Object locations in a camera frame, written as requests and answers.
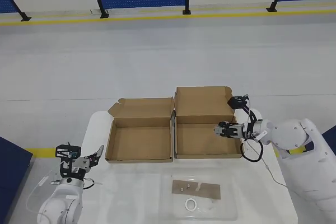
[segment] fence post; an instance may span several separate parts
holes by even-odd
[[[271,3],[270,7],[267,8],[267,11],[268,11],[268,12],[277,12],[277,10],[276,10],[276,4],[278,3],[278,1],[279,1],[279,0],[274,0],[274,1]]]
[[[102,4],[102,0],[97,0],[97,3],[99,4],[99,7],[100,7],[101,18],[108,18],[110,15],[104,9],[103,4]]]
[[[190,15],[190,10],[189,10],[189,0],[185,0],[185,10],[183,10],[184,15]]]
[[[20,16],[22,17],[21,22],[28,22],[28,21],[31,19],[31,17],[28,17],[28,16],[26,15],[26,13],[21,12],[21,10],[18,8],[18,6],[17,6],[17,4],[15,3],[14,0],[10,0],[10,1],[11,1],[11,4],[14,6],[14,8],[17,10],[17,12],[18,12],[18,13],[20,14]]]

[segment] wire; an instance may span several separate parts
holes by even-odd
[[[85,180],[91,180],[92,181],[92,184],[86,188],[83,188],[84,190],[86,189],[89,189],[89,188],[92,188],[94,185],[95,185],[95,181],[92,179],[92,178],[84,178]]]
[[[248,119],[246,120],[246,131],[245,131],[245,139],[248,138],[247,134],[248,134],[248,125],[249,125],[249,118],[250,118],[250,108],[251,108],[251,104],[250,104],[250,99],[249,97],[247,98],[248,103],[249,103],[249,112],[248,112]]]
[[[245,158],[246,160],[248,160],[248,161],[250,161],[250,162],[259,162],[259,161],[262,159],[262,157],[263,157],[263,152],[264,152],[264,146],[263,146],[263,144],[262,144],[261,141],[258,141],[259,144],[260,144],[260,148],[261,148],[261,150],[260,150],[260,154],[258,154],[259,157],[258,157],[258,159],[256,159],[256,160],[252,160],[252,159],[250,159],[250,158],[247,158],[247,157],[244,155],[244,151],[242,150],[242,147],[245,146],[245,142],[248,143],[248,139],[251,139],[251,137],[248,138],[248,125],[249,125],[250,110],[251,110],[251,103],[250,103],[250,99],[249,99],[249,97],[247,97],[247,101],[248,101],[248,103],[249,103],[249,106],[248,106],[248,108],[249,108],[249,111],[248,111],[248,119],[246,120],[245,139],[244,139],[243,143],[240,145],[240,153],[241,153],[241,155],[243,156],[243,158]]]
[[[250,110],[251,110],[250,99],[247,98],[247,100],[248,100],[248,103],[249,103],[249,112],[248,112],[248,119],[247,119],[247,121],[246,121],[246,125],[247,125],[246,127],[248,127],[249,118],[250,118]],[[289,187],[286,186],[285,184],[282,184],[282,183],[278,182],[278,181],[275,179],[273,173],[272,173],[271,170],[270,170],[270,167],[267,165],[267,163],[265,162],[265,160],[264,160],[264,158],[263,158],[264,147],[263,147],[262,142],[261,142],[261,141],[258,141],[259,144],[260,144],[260,147],[261,147],[261,149],[262,149],[261,152],[260,152],[260,154],[259,154],[259,153],[254,149],[254,147],[251,146],[251,144],[248,142],[247,132],[248,132],[248,130],[246,130],[246,132],[245,132],[245,140],[244,140],[243,143],[240,145],[240,152],[241,152],[241,155],[243,156],[243,158],[247,159],[247,160],[250,161],[250,162],[258,162],[258,161],[262,160],[263,163],[265,164],[265,168],[269,171],[270,176],[272,177],[272,179],[274,180],[275,183],[277,183],[277,184],[279,184],[279,185],[281,185],[281,186],[284,186],[286,189],[288,189],[288,190],[294,192],[297,196],[299,196],[300,198],[302,198],[302,199],[305,200],[306,202],[309,202],[309,201],[306,200],[303,196],[299,195],[299,193],[297,193],[297,192],[294,191],[293,189],[289,188]],[[250,158],[247,158],[247,157],[244,155],[244,152],[242,151],[242,147],[243,147],[243,144],[245,144],[245,142],[246,142],[246,143],[247,143],[247,144],[254,150],[254,152],[259,156],[257,160],[252,160],[252,159],[250,159]]]
[[[251,144],[250,144],[249,142],[247,142],[247,144],[254,150],[254,152],[255,152],[256,154],[259,155],[259,153],[254,149],[253,146],[251,146]],[[278,181],[275,179],[273,173],[271,172],[270,167],[269,167],[269,166],[267,165],[267,163],[265,162],[264,158],[262,158],[262,162],[265,164],[265,168],[269,171],[270,176],[272,177],[272,179],[274,180],[275,183],[277,183],[277,184],[279,184],[279,185],[281,185],[281,186],[284,186],[286,189],[288,189],[288,190],[294,192],[297,196],[299,196],[300,198],[302,198],[304,201],[309,202],[308,200],[306,200],[303,196],[299,195],[299,193],[297,193],[297,192],[294,191],[293,189],[289,188],[289,187],[286,186],[285,184],[282,184],[282,183],[278,182]]]
[[[242,147],[244,145],[245,142],[248,142],[248,139],[245,139],[244,142],[240,145],[240,153],[241,155],[243,156],[244,159],[248,160],[249,162],[259,162],[262,158],[263,158],[263,152],[264,152],[264,146],[262,144],[261,141],[258,141],[259,144],[260,144],[260,148],[261,148],[261,151],[260,151],[260,154],[259,157],[256,159],[256,160],[252,160],[250,158],[247,158],[245,155],[244,155],[244,151],[242,150]]]
[[[43,178],[38,182],[38,184],[36,184],[36,186],[34,187],[34,189],[31,191],[31,193],[29,194],[29,196],[26,198],[26,210],[28,210],[29,212],[35,213],[35,214],[40,214],[40,215],[42,215],[42,216],[45,216],[45,217],[48,219],[49,223],[50,223],[50,219],[49,219],[49,217],[48,217],[47,215],[42,214],[42,213],[40,213],[40,212],[35,212],[35,211],[31,210],[31,209],[27,206],[27,203],[29,202],[29,199],[30,199],[31,195],[33,194],[34,190],[36,190],[36,188],[39,186],[39,184],[41,183],[41,181],[42,181],[45,177],[47,177],[53,170],[55,170],[57,167],[59,167],[63,162],[64,162],[64,161],[62,161],[58,166],[55,166],[54,168],[52,168],[52,169],[51,169],[45,176],[43,176]]]

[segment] cardboard box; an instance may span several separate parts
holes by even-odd
[[[227,104],[229,87],[177,87],[175,93],[176,158],[240,158],[240,139],[214,134],[221,121],[236,122]]]
[[[106,150],[108,162],[171,162],[172,98],[119,99]]]

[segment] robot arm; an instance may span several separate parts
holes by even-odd
[[[82,211],[82,193],[85,174],[98,164],[104,146],[90,156],[80,157],[81,148],[71,145],[60,145],[56,148],[56,157],[61,158],[61,181],[53,181],[58,185],[54,193],[40,208],[37,222],[39,224],[75,224]]]
[[[232,97],[228,104],[233,109],[249,113],[246,106],[248,99],[247,95]],[[294,190],[305,200],[314,202],[329,223],[336,223],[336,156],[313,122],[308,119],[288,120],[275,125],[269,120],[254,117],[250,111],[248,123],[219,122],[214,132],[222,137],[257,141],[262,149],[263,144],[271,143],[279,152],[279,163],[284,167],[284,173],[289,174]],[[290,150],[307,144],[312,144],[313,150],[290,154]]]

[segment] cardboard box lid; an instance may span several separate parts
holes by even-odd
[[[171,98],[121,98],[109,110],[114,118],[170,118],[174,109]]]
[[[227,103],[231,97],[231,89],[226,86],[177,87],[176,115],[234,115]]]

